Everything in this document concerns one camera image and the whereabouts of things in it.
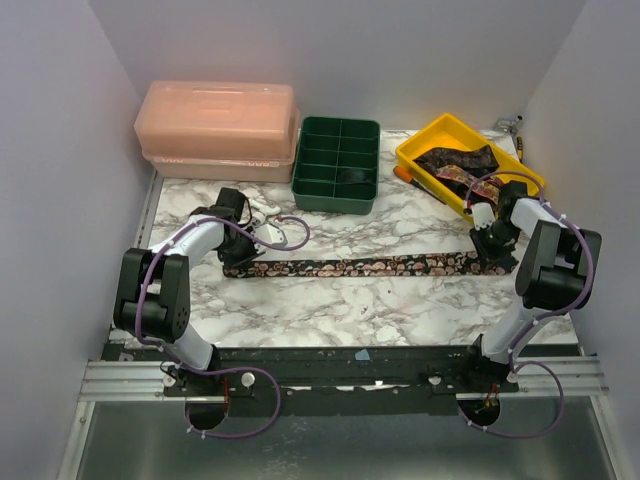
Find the dark floral rose tie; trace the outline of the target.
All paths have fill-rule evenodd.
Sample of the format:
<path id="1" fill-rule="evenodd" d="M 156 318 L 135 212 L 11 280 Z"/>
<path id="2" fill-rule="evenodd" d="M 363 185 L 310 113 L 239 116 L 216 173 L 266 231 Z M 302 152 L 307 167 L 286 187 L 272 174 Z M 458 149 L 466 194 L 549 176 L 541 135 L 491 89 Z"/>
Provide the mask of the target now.
<path id="1" fill-rule="evenodd" d="M 270 260 L 223 268 L 230 279 L 253 278 L 362 278 L 432 276 L 505 276 L 517 267 L 509 255 L 482 260 L 475 251 L 412 254 L 359 259 Z"/>

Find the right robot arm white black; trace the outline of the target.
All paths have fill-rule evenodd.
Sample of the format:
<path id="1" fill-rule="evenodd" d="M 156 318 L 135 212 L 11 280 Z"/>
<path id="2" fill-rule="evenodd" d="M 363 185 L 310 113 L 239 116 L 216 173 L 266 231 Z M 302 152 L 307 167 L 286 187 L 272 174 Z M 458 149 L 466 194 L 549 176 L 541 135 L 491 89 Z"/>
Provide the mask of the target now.
<path id="1" fill-rule="evenodd" d="M 602 236 L 579 228 L 542 194 L 530 196 L 524 182 L 504 185 L 496 207 L 474 203 L 471 195 L 468 191 L 463 200 L 464 212 L 473 220 L 470 237 L 481 261 L 496 263 L 513 251 L 521 234 L 529 237 L 515 277 L 517 298 L 498 324 L 474 341 L 459 370 L 462 384 L 480 392 L 515 371 L 516 357 L 550 320 L 586 305 Z"/>

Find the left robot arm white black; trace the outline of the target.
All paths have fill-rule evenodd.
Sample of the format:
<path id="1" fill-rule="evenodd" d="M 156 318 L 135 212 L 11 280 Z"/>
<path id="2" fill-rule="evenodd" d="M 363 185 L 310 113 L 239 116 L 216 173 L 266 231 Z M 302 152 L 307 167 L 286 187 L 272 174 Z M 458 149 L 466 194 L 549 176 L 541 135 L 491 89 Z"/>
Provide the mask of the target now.
<path id="1" fill-rule="evenodd" d="M 253 228 L 242 220 L 247 207 L 243 193 L 224 188 L 213 205 L 195 209 L 167 240 L 131 248 L 121 263 L 114 326 L 182 365 L 188 384 L 201 395 L 220 387 L 222 372 L 217 348 L 190 324 L 190 270 L 212 251 L 228 268 L 259 256 Z"/>

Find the white ribbed handheld device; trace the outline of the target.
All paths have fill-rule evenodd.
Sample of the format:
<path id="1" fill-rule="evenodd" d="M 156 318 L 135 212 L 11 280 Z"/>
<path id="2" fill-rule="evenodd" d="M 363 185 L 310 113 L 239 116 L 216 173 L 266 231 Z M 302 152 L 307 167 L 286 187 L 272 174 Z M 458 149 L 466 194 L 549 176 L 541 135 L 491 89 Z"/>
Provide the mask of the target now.
<path id="1" fill-rule="evenodd" d="M 281 214 L 281 208 L 277 206 L 269 206 L 255 199 L 250 199 L 249 204 L 252 209 L 260 212 L 265 217 L 279 216 Z"/>

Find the colourful patterned tie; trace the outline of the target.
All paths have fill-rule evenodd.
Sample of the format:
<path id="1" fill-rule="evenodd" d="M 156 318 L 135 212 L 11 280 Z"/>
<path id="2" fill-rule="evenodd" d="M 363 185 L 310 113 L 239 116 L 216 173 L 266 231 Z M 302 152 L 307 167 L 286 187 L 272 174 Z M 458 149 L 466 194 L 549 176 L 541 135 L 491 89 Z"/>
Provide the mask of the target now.
<path id="1" fill-rule="evenodd" d="M 462 200 L 471 192 L 469 198 L 473 203 L 486 201 L 497 205 L 500 190 L 504 186 L 504 182 L 499 178 L 482 180 L 473 185 L 476 177 L 455 165 L 438 168 L 436 178 Z"/>

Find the dark paisley tie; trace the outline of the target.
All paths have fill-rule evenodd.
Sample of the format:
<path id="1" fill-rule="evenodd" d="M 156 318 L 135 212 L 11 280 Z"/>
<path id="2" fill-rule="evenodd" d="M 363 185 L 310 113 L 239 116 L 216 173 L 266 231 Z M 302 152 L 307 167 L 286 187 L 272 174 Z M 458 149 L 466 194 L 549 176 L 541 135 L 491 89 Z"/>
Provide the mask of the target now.
<path id="1" fill-rule="evenodd" d="M 415 164 L 434 178 L 436 178 L 436 170 L 445 165 L 459 166 L 476 178 L 493 173 L 499 167 L 499 163 L 488 145 L 472 151 L 435 147 L 419 156 L 415 160 Z"/>

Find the yellow plastic tray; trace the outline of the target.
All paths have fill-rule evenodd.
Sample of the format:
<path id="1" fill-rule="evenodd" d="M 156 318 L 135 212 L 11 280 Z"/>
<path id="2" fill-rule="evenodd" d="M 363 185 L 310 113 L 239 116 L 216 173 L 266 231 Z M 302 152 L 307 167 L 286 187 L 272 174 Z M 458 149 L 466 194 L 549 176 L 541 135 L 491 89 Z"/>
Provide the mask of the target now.
<path id="1" fill-rule="evenodd" d="M 497 207 L 500 190 L 511 181 L 535 196 L 545 184 L 537 173 L 451 114 L 445 113 L 396 149 L 398 165 L 464 219 L 465 196 Z"/>

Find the metal clamp in corner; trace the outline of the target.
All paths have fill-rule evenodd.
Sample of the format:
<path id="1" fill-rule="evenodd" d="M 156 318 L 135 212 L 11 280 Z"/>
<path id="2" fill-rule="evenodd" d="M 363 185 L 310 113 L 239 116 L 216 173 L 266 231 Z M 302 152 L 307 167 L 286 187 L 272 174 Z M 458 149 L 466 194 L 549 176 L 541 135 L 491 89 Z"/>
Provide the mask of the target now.
<path id="1" fill-rule="evenodd" d="M 499 118 L 495 123 L 495 129 L 506 132 L 510 135 L 517 135 L 522 121 L 522 115 Z"/>

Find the pink translucent storage box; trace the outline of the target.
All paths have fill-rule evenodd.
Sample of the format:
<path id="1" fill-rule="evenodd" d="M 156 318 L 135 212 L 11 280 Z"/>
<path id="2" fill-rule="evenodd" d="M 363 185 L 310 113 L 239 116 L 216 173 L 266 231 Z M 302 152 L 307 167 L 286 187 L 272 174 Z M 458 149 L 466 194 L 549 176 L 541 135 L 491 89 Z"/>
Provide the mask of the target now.
<path id="1" fill-rule="evenodd" d="M 155 81 L 134 130 L 166 178 L 287 183 L 299 126 L 289 85 Z"/>

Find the green divided organizer tray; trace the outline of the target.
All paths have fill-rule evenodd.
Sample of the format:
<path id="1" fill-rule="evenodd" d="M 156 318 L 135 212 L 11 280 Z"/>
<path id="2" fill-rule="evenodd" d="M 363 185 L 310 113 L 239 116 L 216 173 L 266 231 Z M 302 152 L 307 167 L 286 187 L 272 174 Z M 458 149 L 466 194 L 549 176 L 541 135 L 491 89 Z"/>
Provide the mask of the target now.
<path id="1" fill-rule="evenodd" d="M 369 214 L 378 194 L 380 133 L 374 120 L 305 118 L 291 181 L 297 208 Z"/>

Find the orange handled tool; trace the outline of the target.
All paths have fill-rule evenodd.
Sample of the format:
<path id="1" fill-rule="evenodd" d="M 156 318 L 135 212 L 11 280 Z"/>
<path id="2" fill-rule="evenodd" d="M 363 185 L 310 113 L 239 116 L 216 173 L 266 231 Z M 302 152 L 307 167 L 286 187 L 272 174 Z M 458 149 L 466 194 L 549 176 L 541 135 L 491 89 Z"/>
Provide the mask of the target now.
<path id="1" fill-rule="evenodd" d="M 413 186 L 416 189 L 423 191 L 424 193 L 428 194 L 430 197 L 434 198 L 439 203 L 445 205 L 445 201 L 434 190 L 428 188 L 426 185 L 418 181 L 409 170 L 399 165 L 396 165 L 393 168 L 393 174 L 403 182 Z"/>

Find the black mounting base plate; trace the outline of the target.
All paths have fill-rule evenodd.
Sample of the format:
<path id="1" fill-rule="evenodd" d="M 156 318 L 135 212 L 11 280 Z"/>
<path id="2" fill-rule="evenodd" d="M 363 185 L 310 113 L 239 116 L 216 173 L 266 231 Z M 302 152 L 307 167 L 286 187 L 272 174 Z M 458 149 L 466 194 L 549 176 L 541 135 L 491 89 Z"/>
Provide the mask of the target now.
<path id="1" fill-rule="evenodd" d="M 457 412 L 458 396 L 514 393 L 509 370 L 471 346 L 221 348 L 218 374 L 173 366 L 168 398 L 222 404 L 233 416 L 356 416 Z"/>

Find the aluminium rail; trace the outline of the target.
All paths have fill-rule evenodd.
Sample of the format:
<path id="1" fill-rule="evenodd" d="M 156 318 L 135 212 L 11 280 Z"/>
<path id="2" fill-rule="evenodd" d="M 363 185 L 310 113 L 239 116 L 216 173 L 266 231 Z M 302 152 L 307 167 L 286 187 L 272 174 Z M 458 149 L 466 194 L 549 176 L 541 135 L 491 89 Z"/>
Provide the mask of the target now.
<path id="1" fill-rule="evenodd" d="M 596 357 L 542 357 L 540 363 L 549 367 L 547 373 L 541 367 L 528 364 L 518 374 L 518 389 L 509 392 L 499 390 L 501 399 L 518 397 L 554 397 L 558 386 L 567 397 L 592 397 L 606 395 L 607 381 Z M 97 361 L 85 368 L 78 400 L 81 402 L 146 402 L 189 401 L 220 402 L 221 395 L 192 395 L 180 390 L 176 396 L 168 396 L 165 389 L 169 381 L 160 370 L 158 361 Z"/>

